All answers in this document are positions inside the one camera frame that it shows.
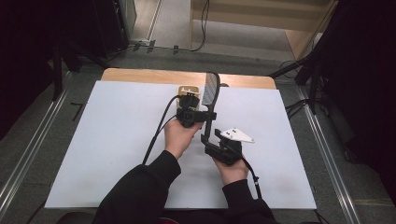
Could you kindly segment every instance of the metal frame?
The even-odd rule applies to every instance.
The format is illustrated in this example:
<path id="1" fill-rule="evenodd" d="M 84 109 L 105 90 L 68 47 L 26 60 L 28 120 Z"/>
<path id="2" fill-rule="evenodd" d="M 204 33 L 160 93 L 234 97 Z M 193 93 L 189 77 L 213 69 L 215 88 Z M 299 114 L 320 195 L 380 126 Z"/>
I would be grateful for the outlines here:
<path id="1" fill-rule="evenodd" d="M 158 15 L 160 14 L 160 9 L 162 5 L 163 5 L 163 0 L 158 1 L 157 8 L 155 9 L 154 17 L 152 18 L 152 22 L 148 30 L 148 41 L 151 41 L 154 27 L 155 24 L 157 23 Z"/>
<path id="2" fill-rule="evenodd" d="M 21 185 L 26 173 L 29 170 L 30 165 L 32 164 L 33 160 L 35 159 L 35 155 L 37 154 L 38 150 L 43 143 L 47 132 L 52 125 L 52 122 L 55 120 L 56 115 L 61 108 L 64 98 L 66 97 L 69 86 L 73 81 L 73 74 L 71 72 L 67 72 L 64 77 L 64 90 L 62 91 L 60 97 L 58 97 L 57 101 L 53 101 L 49 109 L 41 120 L 38 128 L 35 131 L 29 145 L 23 152 L 18 164 L 14 168 L 11 176 L 8 178 L 7 183 L 3 186 L 0 193 L 0 222 L 3 219 L 6 211 L 11 204 L 12 199 L 14 198 L 15 194 L 17 193 L 18 188 Z"/>
<path id="3" fill-rule="evenodd" d="M 308 98 L 308 95 L 301 86 L 297 86 L 297 90 L 301 99 Z M 311 125 L 314 136 L 317 140 L 320 154 L 326 165 L 335 193 L 337 194 L 338 201 L 341 204 L 344 215 L 346 217 L 346 221 L 349 224 L 360 224 L 361 220 L 359 218 L 358 212 L 356 211 L 356 208 L 352 202 L 352 198 L 349 195 L 347 185 L 345 184 L 343 178 L 341 177 L 340 171 L 335 164 L 331 149 L 327 144 L 323 131 L 320 128 L 318 117 L 312 113 L 309 105 L 305 105 L 304 110 L 308 118 L 309 124 Z"/>

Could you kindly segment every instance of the white board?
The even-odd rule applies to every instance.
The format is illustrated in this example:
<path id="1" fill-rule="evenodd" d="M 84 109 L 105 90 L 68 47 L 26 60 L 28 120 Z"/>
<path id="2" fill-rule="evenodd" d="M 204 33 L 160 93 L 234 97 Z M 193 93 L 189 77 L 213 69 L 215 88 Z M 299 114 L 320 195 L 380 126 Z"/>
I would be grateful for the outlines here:
<path id="1" fill-rule="evenodd" d="M 46 203 L 47 208 L 97 207 L 118 180 L 140 164 L 178 85 L 96 82 Z M 214 129 L 236 127 L 254 138 L 243 143 L 273 209 L 316 209 L 279 91 L 221 88 Z M 176 114 L 176 103 L 167 117 Z M 219 171 L 197 133 L 179 159 L 181 175 L 169 189 L 166 208 L 226 208 Z M 163 133 L 148 159 L 163 150 Z M 257 194 L 248 176 L 250 191 Z"/>

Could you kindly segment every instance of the hand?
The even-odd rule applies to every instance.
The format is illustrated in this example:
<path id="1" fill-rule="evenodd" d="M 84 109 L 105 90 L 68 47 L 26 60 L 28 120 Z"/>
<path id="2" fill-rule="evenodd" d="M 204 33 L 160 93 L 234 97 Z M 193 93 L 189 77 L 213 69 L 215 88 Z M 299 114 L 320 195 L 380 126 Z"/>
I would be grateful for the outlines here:
<path id="1" fill-rule="evenodd" d="M 221 180 L 224 186 L 229 185 L 235 181 L 248 178 L 248 168 L 242 160 L 236 161 L 233 165 L 229 166 L 221 161 L 213 159 L 218 167 Z"/>
<path id="2" fill-rule="evenodd" d="M 165 126 L 165 150 L 172 153 L 178 160 L 190 145 L 195 133 L 203 125 L 203 123 L 195 123 L 190 128 L 185 128 L 178 119 L 169 121 Z"/>

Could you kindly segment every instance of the gray floor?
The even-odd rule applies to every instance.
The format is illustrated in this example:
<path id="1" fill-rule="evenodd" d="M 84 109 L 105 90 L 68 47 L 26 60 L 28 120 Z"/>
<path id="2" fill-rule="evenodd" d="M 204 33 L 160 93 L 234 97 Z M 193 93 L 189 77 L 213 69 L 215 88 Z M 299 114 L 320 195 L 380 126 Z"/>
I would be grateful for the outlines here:
<path id="1" fill-rule="evenodd" d="M 157 1 L 145 0 L 144 5 Z M 193 21 L 190 43 L 190 7 L 190 1 L 162 0 L 150 40 L 155 40 L 157 47 L 172 48 L 178 45 L 180 49 L 198 48 L 203 36 L 201 21 Z M 148 29 L 143 22 L 137 21 L 136 25 L 139 33 Z M 136 40 L 143 38 L 143 35 L 135 37 Z M 213 21 L 206 24 L 205 47 L 200 51 L 265 60 L 294 60 L 283 30 Z"/>
<path id="2" fill-rule="evenodd" d="M 156 25 L 158 32 L 161 25 L 159 23 Z M 257 53 L 258 56 L 254 56 L 249 50 L 243 51 L 243 48 L 228 50 L 227 45 L 224 44 L 217 46 L 213 44 L 211 46 L 211 43 L 216 43 L 216 41 L 211 40 L 213 33 L 209 33 L 210 29 L 207 31 L 209 44 L 203 48 L 203 51 L 206 52 L 181 51 L 174 55 L 171 50 L 155 49 L 153 52 L 147 53 L 142 48 L 138 51 L 123 52 L 111 64 L 122 68 L 197 72 L 210 70 L 227 74 L 265 76 L 276 71 L 283 61 L 290 60 L 291 52 L 288 49 L 289 47 L 285 45 L 286 37 L 282 36 L 279 31 L 267 30 L 269 32 L 267 34 L 271 34 L 271 32 L 274 32 L 272 34 L 278 34 L 276 38 L 272 35 L 267 35 L 269 40 L 278 40 L 278 42 L 269 42 L 271 44 L 261 43 L 264 49 L 267 48 L 265 49 L 267 50 L 265 56 L 262 56 L 259 52 Z M 235 35 L 237 39 L 227 40 L 228 43 L 233 43 L 238 48 L 238 43 L 241 43 L 238 42 L 240 35 Z M 165 40 L 169 41 L 169 43 L 172 42 L 172 46 L 174 42 L 175 44 L 178 43 L 176 39 L 170 38 L 165 33 L 162 35 L 154 33 L 153 36 L 157 36 L 157 41 L 160 44 L 160 39 L 163 40 L 164 45 Z M 229 53 L 235 51 L 238 51 L 238 55 Z M 78 109 L 71 103 L 86 103 L 94 82 L 100 79 L 102 74 L 103 70 L 92 63 L 85 63 L 80 73 L 73 74 L 74 79 L 64 103 L 36 154 L 29 172 L 23 179 L 5 216 L 0 221 L 1 223 L 25 223 L 29 216 L 48 197 L 51 183 L 59 170 L 64 153 L 78 126 L 80 115 L 77 120 L 72 120 Z M 288 74 L 290 77 L 294 75 L 295 72 Z M 285 105 L 290 105 L 299 100 L 297 89 L 293 85 L 292 79 L 280 77 L 276 80 L 276 86 L 281 92 Z M 0 184 L 2 186 L 7 182 L 8 177 L 35 133 L 35 129 L 49 108 L 51 96 L 52 87 L 49 87 L 35 100 L 0 142 Z M 331 121 L 321 113 L 318 114 L 318 118 L 362 223 L 396 223 L 396 209 L 389 200 L 389 196 L 385 192 L 377 174 L 364 164 L 347 162 L 343 155 L 343 146 L 334 131 Z M 290 125 L 318 205 L 318 211 L 330 223 L 347 223 L 305 113 L 303 111 L 299 112 L 290 120 Z M 55 223 L 66 212 L 69 211 L 41 209 L 32 223 Z M 276 219 L 281 223 L 317 220 L 312 211 L 275 210 L 274 213 Z"/>

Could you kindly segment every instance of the black cable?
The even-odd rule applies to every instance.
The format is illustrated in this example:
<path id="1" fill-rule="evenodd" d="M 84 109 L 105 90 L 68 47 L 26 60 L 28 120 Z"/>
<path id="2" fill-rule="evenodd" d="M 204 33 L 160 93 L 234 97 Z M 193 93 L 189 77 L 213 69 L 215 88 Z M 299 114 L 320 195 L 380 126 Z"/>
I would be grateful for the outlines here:
<path id="1" fill-rule="evenodd" d="M 320 224 L 323 223 L 323 222 L 322 222 L 322 219 L 323 219 L 327 224 L 330 224 L 330 222 L 329 222 L 328 220 L 326 220 L 326 218 L 324 218 L 324 217 L 318 212 L 318 209 L 315 209 L 314 212 L 315 212 L 315 215 L 317 215 L 317 218 L 318 218 L 318 221 L 319 221 Z"/>
<path id="2" fill-rule="evenodd" d="M 320 96 L 320 101 L 319 101 L 319 108 L 320 108 L 320 110 L 321 110 L 321 112 L 323 112 L 326 116 L 329 116 L 330 115 L 330 113 L 329 113 L 329 110 L 328 110 L 328 107 L 329 107 L 329 103 L 325 100 L 325 98 L 326 98 L 327 96 L 326 96 L 326 94 L 321 94 L 321 96 Z"/>
<path id="3" fill-rule="evenodd" d="M 165 119 L 166 113 L 168 112 L 170 105 L 173 103 L 173 101 L 176 98 L 179 98 L 179 97 L 180 97 L 179 95 L 172 97 L 172 99 L 169 101 L 168 105 L 166 106 L 165 111 L 163 112 L 163 117 L 161 118 L 160 124 L 158 125 L 157 131 L 155 132 L 154 136 L 151 139 L 151 142 L 149 143 L 148 151 L 146 152 L 145 158 L 143 159 L 143 162 L 142 162 L 143 165 L 146 164 L 146 162 L 149 158 L 149 153 L 151 152 L 152 147 L 154 146 L 154 143 L 157 140 L 157 136 L 158 136 L 158 134 L 160 134 L 161 130 L 163 129 L 163 127 L 162 127 L 163 120 Z"/>
<path id="4" fill-rule="evenodd" d="M 260 190 L 259 177 L 254 174 L 253 167 L 251 167 L 250 163 L 248 163 L 248 161 L 244 158 L 244 156 L 241 153 L 239 153 L 232 147 L 229 147 L 228 145 L 227 148 L 230 149 L 233 153 L 235 153 L 245 163 L 246 167 L 251 172 L 251 177 L 253 178 L 254 187 L 256 188 L 257 191 L 257 197 L 262 199 L 262 191 Z"/>
<path id="5" fill-rule="evenodd" d="M 294 110 L 294 108 L 296 108 L 297 106 L 299 106 L 300 104 L 305 105 L 306 101 L 305 100 L 300 100 L 297 103 L 295 103 L 294 105 L 288 105 L 285 107 L 288 117 L 290 116 L 291 112 Z"/>
<path id="6" fill-rule="evenodd" d="M 200 50 L 206 42 L 206 23 L 207 23 L 207 15 L 209 13 L 209 0 L 206 0 L 204 9 L 202 11 L 202 15 L 201 15 L 201 29 L 202 29 L 202 34 L 203 34 L 203 38 L 202 38 L 202 42 L 201 45 L 197 48 L 197 49 L 177 49 L 178 51 L 191 51 L 191 52 L 195 52 Z M 130 49 L 134 49 L 136 45 L 130 45 L 127 49 L 123 49 L 118 51 L 118 53 L 130 50 Z M 146 48 L 146 49 L 170 49 L 170 50 L 175 50 L 173 48 L 167 48 L 167 47 L 155 47 L 155 46 L 144 46 L 144 45 L 139 45 L 139 48 Z"/>
<path id="7" fill-rule="evenodd" d="M 197 49 L 192 49 L 191 51 L 198 51 L 200 50 L 206 42 L 206 23 L 207 23 L 207 15 L 209 14 L 209 0 L 206 0 L 204 9 L 202 10 L 202 15 L 201 15 L 201 29 L 202 29 L 202 42 L 201 45 Z M 205 9 L 206 9 L 206 16 L 205 16 L 205 25 L 204 25 L 204 15 L 205 15 Z"/>
<path id="8" fill-rule="evenodd" d="M 323 79 L 323 76 L 320 76 L 318 79 L 318 90 L 324 91 L 325 87 L 325 80 Z"/>
<path id="9" fill-rule="evenodd" d="M 117 57 L 119 57 L 120 56 L 120 54 L 123 52 L 123 50 L 121 50 L 121 51 L 117 51 L 117 52 L 115 52 L 115 53 L 113 53 L 113 54 L 115 54 L 113 57 L 111 57 L 110 59 L 107 59 L 105 62 L 106 63 L 109 63 L 109 62 L 111 62 L 111 61 L 113 61 L 114 59 L 116 59 Z M 85 61 L 85 60 L 81 60 L 81 59 L 79 59 L 82 63 L 84 63 L 84 64 L 92 64 L 92 63 L 94 63 L 94 62 L 92 62 L 92 61 Z"/>
<path id="10" fill-rule="evenodd" d="M 186 111 L 186 108 L 181 109 L 180 111 L 178 111 L 174 116 L 172 116 L 169 120 L 167 120 L 165 122 L 165 124 L 161 127 L 160 132 L 163 130 L 163 128 L 166 126 L 167 123 L 169 123 L 169 121 L 171 121 L 171 119 L 174 119 L 177 115 L 183 113 L 184 111 Z"/>
<path id="11" fill-rule="evenodd" d="M 297 62 L 297 61 L 294 61 L 294 60 L 285 61 L 285 62 L 283 62 L 283 63 L 279 66 L 279 69 L 282 68 L 282 66 L 283 66 L 284 63 L 296 63 L 296 62 Z"/>
<path id="12" fill-rule="evenodd" d="M 44 202 L 42 204 L 40 204 L 40 206 L 37 207 L 37 209 L 35 210 L 35 212 L 29 217 L 29 220 L 27 220 L 26 224 L 29 224 L 32 222 L 33 218 L 35 218 L 35 215 L 37 215 L 37 213 L 44 207 L 44 205 L 46 204 L 46 200 L 44 200 Z"/>
<path id="13" fill-rule="evenodd" d="M 291 119 L 295 114 L 297 114 L 303 107 L 305 106 L 305 104 L 300 105 L 300 107 L 298 107 L 298 109 L 296 111 L 294 111 L 294 113 L 290 113 L 288 116 L 288 119 Z"/>

